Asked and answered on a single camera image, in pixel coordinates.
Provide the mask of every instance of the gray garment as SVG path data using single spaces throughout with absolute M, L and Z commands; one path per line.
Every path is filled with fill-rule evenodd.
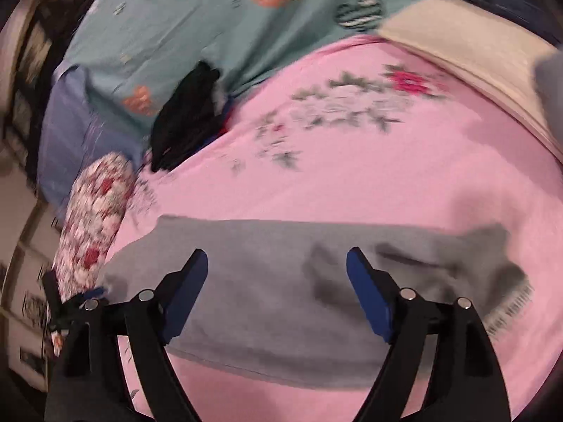
M 347 252 L 359 246 L 400 287 L 448 303 L 466 296 L 485 315 L 526 281 L 505 256 L 507 236 L 500 225 L 456 237 L 409 226 L 160 217 L 99 281 L 111 301 L 129 300 L 201 248 L 208 276 L 169 352 L 278 382 L 365 387 L 388 345 L 360 307 Z
M 551 134 L 563 145 L 563 52 L 540 60 L 534 80 Z

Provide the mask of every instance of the blue gripper pad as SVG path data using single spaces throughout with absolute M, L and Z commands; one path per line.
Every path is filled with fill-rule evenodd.
M 366 267 L 358 253 L 352 249 L 346 256 L 346 272 L 352 283 L 365 317 L 373 332 L 389 343 L 392 335 L 391 309 L 377 289 L 369 275 L 371 268 Z
M 207 254 L 201 252 L 166 308 L 165 323 L 161 333 L 161 338 L 165 344 L 168 344 L 172 338 L 177 337 L 186 325 L 188 315 L 190 315 L 202 290 L 203 283 L 207 279 L 208 266 Z

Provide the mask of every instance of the bed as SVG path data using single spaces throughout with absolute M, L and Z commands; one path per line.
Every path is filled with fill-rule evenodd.
M 523 115 L 528 131 L 509 112 L 380 38 L 329 44 L 253 88 L 231 131 L 178 169 L 142 171 L 108 258 L 148 234 L 162 215 L 414 224 L 450 233 L 499 222 L 510 232 L 509 257 L 534 289 L 494 342 L 516 417 L 563 349 L 554 277 L 563 190 L 550 153 L 556 148 L 542 128 L 530 128 Z M 121 346 L 133 403 L 148 414 Z M 171 352 L 205 420 L 352 420 L 368 391 L 260 381 Z M 423 382 L 408 411 L 420 403 Z

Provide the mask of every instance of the silver screw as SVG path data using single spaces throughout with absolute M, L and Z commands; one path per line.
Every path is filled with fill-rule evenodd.
M 417 297 L 417 293 L 413 289 L 405 287 L 404 289 L 401 289 L 401 297 L 405 300 L 414 300 Z
M 471 300 L 469 300 L 468 298 L 465 297 L 461 297 L 458 298 L 458 304 L 463 308 L 463 309 L 469 309 L 471 308 Z
M 98 300 L 94 300 L 94 298 L 91 298 L 90 300 L 86 300 L 86 302 L 84 303 L 84 309 L 86 311 L 93 311 L 97 307 L 98 307 Z
M 143 290 L 140 294 L 139 294 L 139 299 L 141 301 L 149 301 L 152 300 L 154 298 L 154 292 L 150 289 L 147 290 Z

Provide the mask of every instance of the floral fabric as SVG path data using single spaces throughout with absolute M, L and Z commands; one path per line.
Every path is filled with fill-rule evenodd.
M 127 159 L 111 153 L 90 165 L 74 182 L 52 268 L 63 303 L 94 287 L 125 214 L 134 178 Z M 55 333 L 52 339 L 58 355 L 63 337 Z

